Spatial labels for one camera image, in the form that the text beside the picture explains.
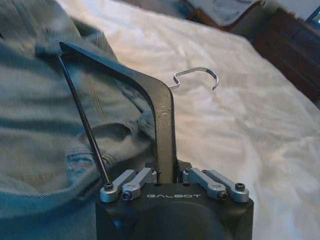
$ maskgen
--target jeans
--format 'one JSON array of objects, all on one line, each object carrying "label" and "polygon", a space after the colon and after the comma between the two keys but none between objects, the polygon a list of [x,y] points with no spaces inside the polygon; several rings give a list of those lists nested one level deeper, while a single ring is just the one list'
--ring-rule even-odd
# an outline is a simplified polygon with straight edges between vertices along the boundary
[{"label": "jeans", "polygon": [[[100,175],[59,42],[117,58],[102,32],[53,0],[4,0],[0,23],[0,239],[95,239],[90,193]],[[106,166],[152,159],[152,115],[140,94],[94,66],[68,69]]]}]

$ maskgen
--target black screw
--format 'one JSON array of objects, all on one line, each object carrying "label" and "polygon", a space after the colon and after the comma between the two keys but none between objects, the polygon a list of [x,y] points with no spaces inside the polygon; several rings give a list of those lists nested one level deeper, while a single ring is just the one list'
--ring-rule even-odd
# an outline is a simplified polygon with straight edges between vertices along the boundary
[{"label": "black screw", "polygon": [[244,191],[246,189],[246,186],[243,184],[243,183],[241,183],[241,182],[237,182],[236,184],[235,184],[235,190],[237,190],[237,191]]},{"label": "black screw", "polygon": [[112,190],[112,189],[114,189],[114,184],[113,184],[112,182],[108,182],[108,183],[106,183],[106,184],[104,185],[104,190],[105,190],[105,191],[110,191],[110,190]]},{"label": "black screw", "polygon": [[221,191],[221,192],[218,193],[217,198],[218,198],[219,201],[224,201],[227,198],[227,194],[224,191]]},{"label": "black screw", "polygon": [[125,200],[125,201],[130,200],[131,197],[132,197],[132,193],[130,191],[124,191],[122,193],[122,199]]}]

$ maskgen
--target silver linkage arm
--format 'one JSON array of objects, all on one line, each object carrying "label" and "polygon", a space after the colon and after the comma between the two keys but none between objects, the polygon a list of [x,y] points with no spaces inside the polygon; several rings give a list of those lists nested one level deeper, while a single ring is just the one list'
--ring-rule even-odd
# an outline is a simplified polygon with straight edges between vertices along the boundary
[{"label": "silver linkage arm", "polygon": [[217,181],[218,183],[225,185],[226,192],[233,201],[237,203],[248,202],[249,190],[246,189],[246,186],[243,183],[234,183],[216,170],[203,170],[203,173],[206,174],[209,178]]},{"label": "silver linkage arm", "polygon": [[213,199],[225,200],[227,197],[226,187],[212,180],[198,168],[186,168],[182,178],[185,183],[200,184]]},{"label": "silver linkage arm", "polygon": [[143,168],[133,180],[122,186],[122,199],[129,201],[138,198],[145,183],[155,182],[157,182],[157,172],[149,167]]},{"label": "silver linkage arm", "polygon": [[100,189],[100,200],[104,203],[111,203],[117,200],[122,186],[134,179],[135,176],[136,172],[134,170],[126,170],[112,183],[106,183],[104,187]]}]

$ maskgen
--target white fabric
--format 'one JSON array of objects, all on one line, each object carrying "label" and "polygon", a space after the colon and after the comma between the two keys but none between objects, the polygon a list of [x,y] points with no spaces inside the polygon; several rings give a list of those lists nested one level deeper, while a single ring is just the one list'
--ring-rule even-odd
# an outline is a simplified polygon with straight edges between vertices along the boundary
[{"label": "white fabric", "polygon": [[120,63],[173,84],[191,67],[214,70],[173,91],[178,158],[244,182],[253,239],[318,240],[320,111],[248,41],[111,0],[59,0],[105,32]]}]

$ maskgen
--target wooden dresser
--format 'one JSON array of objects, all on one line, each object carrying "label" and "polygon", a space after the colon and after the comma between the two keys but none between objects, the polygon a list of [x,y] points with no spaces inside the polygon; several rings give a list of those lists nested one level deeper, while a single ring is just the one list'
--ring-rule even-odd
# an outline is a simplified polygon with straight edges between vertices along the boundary
[{"label": "wooden dresser", "polygon": [[314,103],[320,101],[320,32],[278,9],[255,49]]}]

